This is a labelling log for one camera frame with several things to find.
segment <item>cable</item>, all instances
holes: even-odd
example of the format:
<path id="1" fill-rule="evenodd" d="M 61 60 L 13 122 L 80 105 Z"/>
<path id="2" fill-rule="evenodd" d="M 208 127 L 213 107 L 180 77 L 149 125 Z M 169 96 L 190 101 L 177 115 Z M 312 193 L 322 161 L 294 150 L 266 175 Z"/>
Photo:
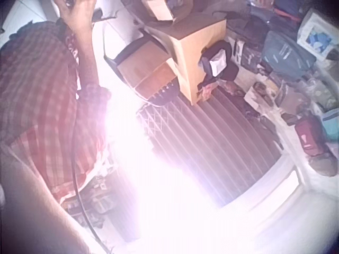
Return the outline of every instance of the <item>cable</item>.
<path id="1" fill-rule="evenodd" d="M 84 205 L 83 202 L 80 198 L 80 194 L 79 194 L 79 188 L 78 188 L 78 182 L 76 179 L 76 172 L 75 172 L 75 150 L 76 150 L 76 143 L 75 143 L 75 128 L 73 128 L 73 136 L 72 136 L 72 150 L 71 150 L 71 164 L 72 164 L 72 177 L 73 177 L 73 186 L 74 186 L 74 191 L 75 191 L 75 196 L 78 199 L 79 202 L 79 206 L 81 209 L 81 213 L 83 214 L 83 217 L 90 229 L 90 231 L 92 232 L 92 234 L 94 235 L 94 238 L 96 240 L 96 242 L 104 249 L 104 251 L 107 254 L 112 254 L 112 250 L 109 250 L 107 248 L 107 246 L 102 242 L 102 240 L 100 239 L 100 237 L 97 235 L 97 233 L 95 232 L 90 220 L 87 217 L 86 211 L 84 209 Z"/>

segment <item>blue bag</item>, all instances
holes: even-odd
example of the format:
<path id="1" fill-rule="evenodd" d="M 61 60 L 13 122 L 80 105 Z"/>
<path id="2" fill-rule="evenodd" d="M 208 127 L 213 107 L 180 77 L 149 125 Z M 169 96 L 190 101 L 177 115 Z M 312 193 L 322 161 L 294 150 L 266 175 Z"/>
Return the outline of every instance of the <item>blue bag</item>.
<path id="1" fill-rule="evenodd" d="M 339 140 L 339 108 L 322 115 L 322 124 L 328 141 Z"/>

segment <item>wooden box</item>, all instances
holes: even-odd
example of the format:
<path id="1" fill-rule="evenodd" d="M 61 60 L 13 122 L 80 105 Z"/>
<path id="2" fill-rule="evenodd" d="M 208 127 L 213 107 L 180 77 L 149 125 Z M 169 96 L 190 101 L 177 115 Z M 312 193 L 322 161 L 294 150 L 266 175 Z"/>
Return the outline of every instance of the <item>wooden box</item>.
<path id="1" fill-rule="evenodd" d="M 206 75 L 198 62 L 203 49 L 225 38 L 226 20 L 194 13 L 173 25 L 149 23 L 146 30 L 168 49 L 178 69 L 181 92 L 196 104 L 198 84 Z"/>

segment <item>bright light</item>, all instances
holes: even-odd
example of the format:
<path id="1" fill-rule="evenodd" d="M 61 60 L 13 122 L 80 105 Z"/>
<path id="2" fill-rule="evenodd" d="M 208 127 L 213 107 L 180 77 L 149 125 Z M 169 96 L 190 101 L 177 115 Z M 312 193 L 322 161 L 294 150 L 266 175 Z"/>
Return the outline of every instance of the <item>bright light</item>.
<path id="1" fill-rule="evenodd" d="M 116 55 L 124 44 L 114 30 L 108 34 L 111 38 L 105 37 L 106 50 L 119 48 L 112 53 Z M 102 48 L 100 37 L 97 33 L 99 42 L 95 48 Z M 192 178 L 152 152 L 153 146 L 136 119 L 140 99 L 115 76 L 102 56 L 99 50 L 101 85 L 112 91 L 107 122 L 113 140 L 111 149 L 138 195 L 142 238 L 136 242 L 137 251 L 133 253 L 251 253 L 248 238 L 243 236 L 248 225 L 255 227 L 283 204 L 299 184 L 296 175 L 292 174 L 266 199 L 267 212 L 238 214 L 234 209 L 229 216 L 221 215 Z"/>

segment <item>raised arm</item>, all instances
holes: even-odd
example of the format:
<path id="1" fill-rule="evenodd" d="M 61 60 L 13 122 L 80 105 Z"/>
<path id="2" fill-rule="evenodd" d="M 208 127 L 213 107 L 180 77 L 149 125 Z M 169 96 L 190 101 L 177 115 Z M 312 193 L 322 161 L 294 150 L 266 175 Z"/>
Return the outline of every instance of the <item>raised arm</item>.
<path id="1" fill-rule="evenodd" d="M 69 8 L 65 0 L 55 0 L 60 16 L 74 32 L 79 54 L 79 78 L 82 88 L 99 85 L 97 66 L 92 44 L 92 16 L 96 0 L 74 0 Z"/>

